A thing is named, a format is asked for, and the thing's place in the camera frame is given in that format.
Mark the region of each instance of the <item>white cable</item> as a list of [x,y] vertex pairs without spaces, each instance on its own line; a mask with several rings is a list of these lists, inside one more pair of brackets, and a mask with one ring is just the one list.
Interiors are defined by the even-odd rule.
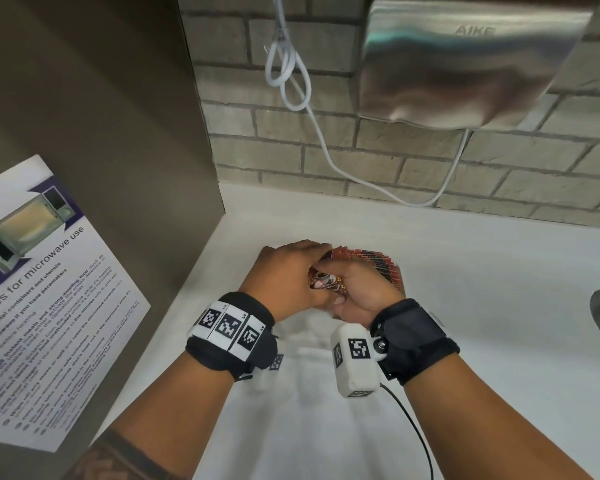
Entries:
[[[447,189],[449,181],[451,180],[451,177],[453,176],[454,171],[456,170],[456,167],[458,165],[458,161],[460,161],[460,157],[464,152],[464,147],[467,144],[467,140],[469,140],[469,137],[471,136],[471,131],[469,131],[469,129],[464,130],[462,138],[460,138],[460,144],[458,144],[456,156],[451,163],[451,167],[449,167],[449,170],[444,181],[442,182],[440,190],[436,192],[436,194],[433,195],[432,198],[421,203],[405,202],[402,199],[393,195],[391,192],[387,191],[386,189],[379,187],[378,185],[372,184],[370,182],[367,182],[366,180],[362,180],[361,178],[354,177],[353,175],[350,175],[344,170],[341,170],[340,168],[336,167],[335,163],[331,160],[329,150],[327,149],[327,144],[324,141],[324,136],[322,135],[320,126],[318,126],[318,121],[316,121],[313,110],[309,105],[309,101],[311,99],[311,79],[309,78],[309,72],[307,72],[306,66],[302,61],[300,54],[296,52],[296,49],[291,43],[291,37],[289,35],[287,21],[285,19],[285,12],[282,7],[282,0],[273,0],[273,5],[276,8],[276,34],[274,36],[273,42],[271,43],[271,47],[269,48],[267,63],[265,64],[264,69],[264,77],[267,80],[268,85],[270,85],[272,88],[280,88],[280,95],[282,96],[282,101],[285,103],[285,106],[287,106],[288,109],[290,109],[291,111],[302,111],[303,109],[306,109],[306,112],[309,115],[309,119],[311,120],[315,128],[315,132],[318,135],[318,139],[320,140],[320,146],[322,147],[322,151],[324,152],[324,156],[327,159],[327,163],[329,164],[329,166],[333,168],[334,171],[341,174],[343,177],[346,177],[349,180],[352,180],[353,182],[359,183],[361,185],[365,185],[366,187],[375,189],[378,192],[382,192],[385,195],[391,197],[394,201],[406,205],[407,207],[428,207],[435,201],[437,201],[440,198],[440,195],[442,195],[442,193],[444,193],[444,191]],[[274,79],[271,75],[271,71],[273,67],[273,61],[276,55],[279,56],[281,64],[280,75]],[[302,88],[300,88],[300,85],[293,77],[293,72],[296,67],[302,75],[304,81],[304,91],[302,90]],[[302,98],[300,104],[292,104],[287,98],[285,85],[288,80],[291,81],[291,84],[293,84],[293,87],[296,88],[296,91]]]

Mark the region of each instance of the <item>tattoo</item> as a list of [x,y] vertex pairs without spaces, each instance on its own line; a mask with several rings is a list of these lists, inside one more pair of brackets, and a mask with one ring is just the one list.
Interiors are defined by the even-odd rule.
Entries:
[[184,480],[153,462],[110,429],[65,473],[63,480]]

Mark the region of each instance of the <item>person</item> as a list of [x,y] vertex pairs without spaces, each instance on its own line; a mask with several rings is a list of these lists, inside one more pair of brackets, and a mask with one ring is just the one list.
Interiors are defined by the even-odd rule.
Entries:
[[[313,241],[264,248],[239,291],[266,307],[275,322],[316,307],[366,327],[405,300],[365,262],[319,262],[330,249]],[[312,266],[341,276],[347,297],[310,289]],[[229,371],[212,370],[183,352],[63,478],[190,479],[234,381]],[[591,480],[457,353],[407,380],[404,391],[446,480]]]

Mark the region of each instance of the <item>forearm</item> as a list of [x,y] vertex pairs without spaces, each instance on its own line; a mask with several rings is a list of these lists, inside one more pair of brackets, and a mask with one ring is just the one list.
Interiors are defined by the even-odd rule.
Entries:
[[233,382],[183,353],[64,478],[190,479]]
[[404,390],[447,480],[591,480],[458,355]]

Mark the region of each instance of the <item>microwave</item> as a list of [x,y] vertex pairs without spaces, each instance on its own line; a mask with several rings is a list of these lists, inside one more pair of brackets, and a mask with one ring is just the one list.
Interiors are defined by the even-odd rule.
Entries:
[[0,271],[18,261],[75,215],[56,187],[50,187],[0,220]]

